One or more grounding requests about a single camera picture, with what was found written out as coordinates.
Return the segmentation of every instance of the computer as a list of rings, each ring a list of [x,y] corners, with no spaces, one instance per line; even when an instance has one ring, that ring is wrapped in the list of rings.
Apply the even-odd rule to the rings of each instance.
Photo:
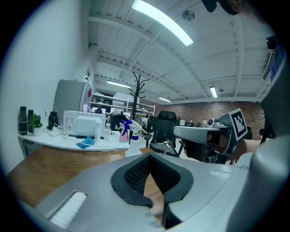
[[[64,111],[63,131],[67,135],[95,136],[97,119],[101,120],[100,134],[104,136],[106,122],[105,114]]]
[[[92,108],[92,113],[95,112],[95,110],[97,110],[97,109],[98,109],[98,107],[93,107]],[[102,114],[105,114],[106,113],[106,109],[102,109],[101,108],[101,112],[102,112]]]
[[[185,120],[184,120],[184,119],[180,119],[180,121],[179,121],[179,125],[180,125],[180,126],[185,126]]]
[[[123,112],[124,115],[131,117],[131,113]]]

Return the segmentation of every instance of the green plant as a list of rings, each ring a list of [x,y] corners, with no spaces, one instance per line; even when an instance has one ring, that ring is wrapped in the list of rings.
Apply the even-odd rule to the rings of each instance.
[[[29,126],[33,128],[40,128],[43,124],[40,122],[40,115],[33,114],[31,119],[29,120]]]

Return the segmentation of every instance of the pink bottle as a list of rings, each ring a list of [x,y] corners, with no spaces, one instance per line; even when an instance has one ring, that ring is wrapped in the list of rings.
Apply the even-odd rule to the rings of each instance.
[[[122,132],[120,134],[120,137],[119,137],[119,142],[120,143],[126,143],[128,138],[127,138],[127,131],[124,135],[122,135],[124,133],[124,129],[125,129],[125,126],[124,124],[121,123],[121,127],[122,127]]]

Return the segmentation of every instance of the fluorescent light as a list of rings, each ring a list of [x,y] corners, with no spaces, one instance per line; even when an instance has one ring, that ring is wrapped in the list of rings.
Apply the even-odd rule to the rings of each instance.
[[[159,97],[159,99],[161,99],[161,100],[163,100],[163,101],[166,101],[166,102],[171,102],[171,101],[169,101],[169,100],[167,100],[167,99],[164,99],[164,98],[161,98],[161,97]]]
[[[185,44],[185,46],[193,43],[193,40],[189,37],[189,35],[186,34],[186,32],[176,22],[154,6],[142,0],[135,0],[132,5],[132,9],[140,11],[141,13],[160,22],[164,27],[175,34]]]
[[[118,85],[118,86],[122,86],[122,87],[125,87],[125,88],[128,88],[128,89],[130,89],[130,88],[131,88],[131,86],[128,86],[128,85],[123,85],[123,84],[116,83],[116,82],[107,81],[107,83],[109,83],[109,84],[112,84],[112,85]]]
[[[210,87],[210,90],[212,91],[213,93],[213,97],[218,97],[217,96],[217,91],[216,91],[216,88],[213,86],[213,87]]]

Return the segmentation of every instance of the brick wall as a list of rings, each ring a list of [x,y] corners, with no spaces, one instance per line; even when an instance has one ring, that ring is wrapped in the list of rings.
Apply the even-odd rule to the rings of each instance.
[[[161,105],[154,102],[140,99],[140,103],[147,105],[155,105],[155,116],[158,116],[160,111],[173,111],[177,117],[192,120],[194,124],[198,122],[202,124],[203,120],[208,120],[212,117],[219,117],[237,108],[241,108],[246,120],[247,126],[252,128],[253,139],[259,140],[259,130],[264,128],[264,111],[258,103],[235,101],[235,102],[200,102],[200,103],[186,103],[175,105]]]

